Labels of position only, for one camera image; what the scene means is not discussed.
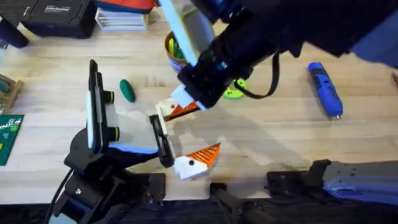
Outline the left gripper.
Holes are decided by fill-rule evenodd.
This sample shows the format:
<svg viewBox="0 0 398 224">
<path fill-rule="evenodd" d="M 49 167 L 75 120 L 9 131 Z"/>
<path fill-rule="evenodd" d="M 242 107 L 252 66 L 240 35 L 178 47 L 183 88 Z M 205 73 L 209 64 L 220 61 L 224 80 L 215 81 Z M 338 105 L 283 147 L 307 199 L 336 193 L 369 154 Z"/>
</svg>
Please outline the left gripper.
<svg viewBox="0 0 398 224">
<path fill-rule="evenodd" d="M 119 128 L 119 139 L 110 142 L 109 146 L 117 149 L 115 156 L 121 163 L 130 167 L 158 159 L 165 168 L 174 166 L 181 180 L 196 177 L 210 169 L 218 158 L 221 143 L 175 159 L 165 128 L 165 122 L 200 110 L 196 102 L 182 107 L 173 98 L 167 98 L 155 107 L 157 113 L 151 115 L 141 111 L 122 114 L 116 111 L 115 106 L 106 107 L 108 125 Z"/>
</svg>

